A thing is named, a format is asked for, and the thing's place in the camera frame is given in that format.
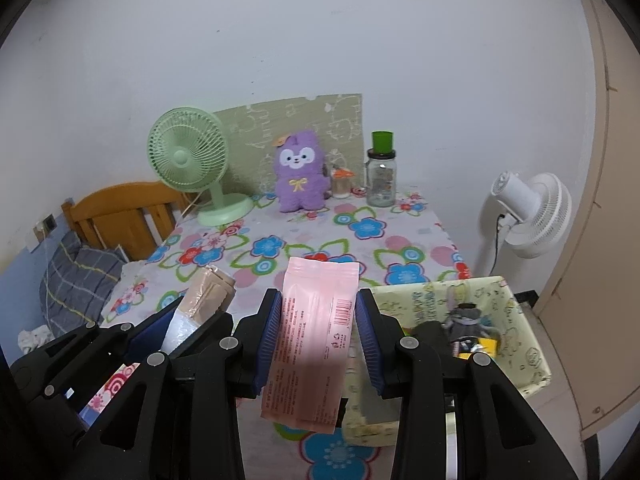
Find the green desk fan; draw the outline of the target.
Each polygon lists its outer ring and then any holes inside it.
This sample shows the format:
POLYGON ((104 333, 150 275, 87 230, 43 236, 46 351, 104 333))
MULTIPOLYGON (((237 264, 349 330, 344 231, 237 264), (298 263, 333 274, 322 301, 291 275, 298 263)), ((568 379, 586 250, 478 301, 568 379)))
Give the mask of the green desk fan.
POLYGON ((198 206, 202 226, 223 226, 253 209, 248 196, 222 190, 230 152, 224 126, 215 115, 188 106, 168 110, 151 128, 146 154, 157 177, 170 188, 209 195, 209 200, 198 206))

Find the glass mason jar mug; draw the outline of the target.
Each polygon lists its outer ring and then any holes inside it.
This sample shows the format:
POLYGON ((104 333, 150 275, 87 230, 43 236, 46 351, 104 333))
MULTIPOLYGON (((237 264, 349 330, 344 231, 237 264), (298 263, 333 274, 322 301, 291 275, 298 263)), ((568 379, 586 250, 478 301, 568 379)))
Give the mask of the glass mason jar mug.
POLYGON ((396 200, 397 164, 395 151, 377 153, 367 151, 366 199, 373 207, 390 208, 396 200))

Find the floral tablecloth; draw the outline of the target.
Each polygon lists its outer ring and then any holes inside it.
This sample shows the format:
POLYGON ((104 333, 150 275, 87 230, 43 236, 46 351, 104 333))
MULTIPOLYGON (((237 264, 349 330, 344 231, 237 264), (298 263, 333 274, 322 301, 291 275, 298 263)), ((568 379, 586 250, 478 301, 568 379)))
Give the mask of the floral tablecloth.
MULTIPOLYGON (((469 278, 469 267, 426 200, 416 191, 375 208, 356 193, 330 198, 318 211, 284 214, 276 196, 258 195, 252 211, 206 229, 181 222, 131 278, 122 278, 104 306, 103 326, 138 324, 183 295, 198 270, 216 266, 235 281, 229 311, 235 321, 254 314, 266 289, 282 285, 292 257, 356 262, 363 287, 469 278)), ((392 448, 347 443, 340 432, 313 434, 260 416, 262 404, 238 408, 246 478, 386 479, 392 448)))

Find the purple plush toy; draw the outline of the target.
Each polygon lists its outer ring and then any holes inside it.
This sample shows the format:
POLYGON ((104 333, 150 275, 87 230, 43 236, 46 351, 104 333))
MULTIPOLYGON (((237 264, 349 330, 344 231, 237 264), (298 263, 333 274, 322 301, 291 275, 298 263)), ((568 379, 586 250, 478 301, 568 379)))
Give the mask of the purple plush toy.
POLYGON ((312 130, 284 136, 277 143, 273 163, 274 192, 281 212, 324 207, 330 178, 324 174, 324 151, 312 130))

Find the yellow cartoon snack pack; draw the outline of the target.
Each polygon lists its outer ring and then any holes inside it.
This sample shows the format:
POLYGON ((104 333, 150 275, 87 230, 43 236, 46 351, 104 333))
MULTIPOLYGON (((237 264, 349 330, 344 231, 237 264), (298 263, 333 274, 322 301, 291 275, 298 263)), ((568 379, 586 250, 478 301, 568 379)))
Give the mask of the yellow cartoon snack pack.
POLYGON ((454 343, 454 355, 459 359, 467 360, 473 353, 486 353, 491 359, 495 359, 498 353, 499 341, 494 338, 469 337, 457 340, 454 343))

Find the beige wardrobe door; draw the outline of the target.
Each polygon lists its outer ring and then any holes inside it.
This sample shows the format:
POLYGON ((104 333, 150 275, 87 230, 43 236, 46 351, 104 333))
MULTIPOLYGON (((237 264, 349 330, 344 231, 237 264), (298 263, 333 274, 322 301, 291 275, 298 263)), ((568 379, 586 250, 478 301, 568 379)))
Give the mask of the beige wardrobe door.
POLYGON ((596 111, 584 192, 534 311, 563 367, 582 439, 639 401, 639 52, 605 0, 580 0, 596 111))

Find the green cup on jar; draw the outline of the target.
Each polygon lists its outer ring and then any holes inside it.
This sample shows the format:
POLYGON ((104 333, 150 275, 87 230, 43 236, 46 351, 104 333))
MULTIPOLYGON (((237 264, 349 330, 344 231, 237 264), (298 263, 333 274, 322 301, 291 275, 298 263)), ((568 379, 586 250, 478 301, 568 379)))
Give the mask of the green cup on jar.
POLYGON ((372 150, 376 154, 390 154, 393 148, 394 134, 387 130, 372 132, 372 150))

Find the grey sock bundle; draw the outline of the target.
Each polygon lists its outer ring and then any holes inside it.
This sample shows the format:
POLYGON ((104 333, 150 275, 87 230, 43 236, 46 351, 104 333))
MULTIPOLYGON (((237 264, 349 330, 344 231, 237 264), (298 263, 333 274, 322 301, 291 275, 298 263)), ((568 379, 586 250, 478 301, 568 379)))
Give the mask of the grey sock bundle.
POLYGON ((450 342, 462 338, 484 337, 500 340, 500 332, 491 325, 483 323, 483 313, 476 304, 458 304, 442 323, 450 342))

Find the white floor fan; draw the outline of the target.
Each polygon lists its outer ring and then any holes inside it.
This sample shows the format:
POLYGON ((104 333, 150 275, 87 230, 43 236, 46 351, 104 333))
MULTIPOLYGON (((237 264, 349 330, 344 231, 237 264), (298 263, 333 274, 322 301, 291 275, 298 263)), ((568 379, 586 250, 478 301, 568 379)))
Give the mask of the white floor fan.
POLYGON ((497 248, 508 246, 523 259, 535 259, 559 243, 568 228, 572 198, 555 174, 536 174, 528 181, 503 171, 491 185, 491 197, 503 208, 497 248))

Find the crumpled white cloth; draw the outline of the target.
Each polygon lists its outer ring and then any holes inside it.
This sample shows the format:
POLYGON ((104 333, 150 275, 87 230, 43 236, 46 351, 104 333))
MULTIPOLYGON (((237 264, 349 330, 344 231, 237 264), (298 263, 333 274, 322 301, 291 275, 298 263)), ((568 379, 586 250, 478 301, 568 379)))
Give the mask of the crumpled white cloth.
POLYGON ((33 330, 21 330, 17 335, 17 345, 23 354, 29 354, 53 339, 54 335, 50 328, 47 325, 40 325, 33 330))

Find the grey plaid pillow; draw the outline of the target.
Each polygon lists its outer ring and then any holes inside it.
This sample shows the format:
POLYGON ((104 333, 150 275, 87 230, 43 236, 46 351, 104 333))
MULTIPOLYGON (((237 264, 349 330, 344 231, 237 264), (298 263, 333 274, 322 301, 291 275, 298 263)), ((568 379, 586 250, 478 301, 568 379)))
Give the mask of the grey plaid pillow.
POLYGON ((103 321, 102 310, 124 265, 118 252, 92 248, 74 231, 61 238, 39 289, 41 312, 54 338, 103 321))

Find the cotton swab jar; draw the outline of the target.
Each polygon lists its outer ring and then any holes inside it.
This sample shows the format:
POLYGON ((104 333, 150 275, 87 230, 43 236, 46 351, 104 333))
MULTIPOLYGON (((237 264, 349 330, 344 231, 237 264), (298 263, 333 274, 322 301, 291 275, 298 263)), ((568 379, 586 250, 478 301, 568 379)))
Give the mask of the cotton swab jar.
POLYGON ((337 200, 349 198, 352 194, 352 179, 355 174, 348 168, 333 166, 330 170, 331 194, 337 200))

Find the yellow patterned fabric storage box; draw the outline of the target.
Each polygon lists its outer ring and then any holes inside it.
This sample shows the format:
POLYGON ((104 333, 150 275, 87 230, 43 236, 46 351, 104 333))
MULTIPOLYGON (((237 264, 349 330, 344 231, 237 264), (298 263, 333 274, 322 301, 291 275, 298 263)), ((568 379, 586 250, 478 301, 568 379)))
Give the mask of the yellow patterned fabric storage box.
MULTIPOLYGON (((544 352, 514 293, 500 276, 376 286, 370 292, 378 310, 396 318, 407 335, 431 321, 452 330, 454 315, 462 304, 472 304, 484 332, 497 341, 494 360, 521 395, 529 398, 550 384, 552 374, 544 352)), ((371 386, 356 330, 350 342, 343 396, 347 404, 342 433, 348 443, 391 446, 396 442, 400 404, 381 399, 371 386)))

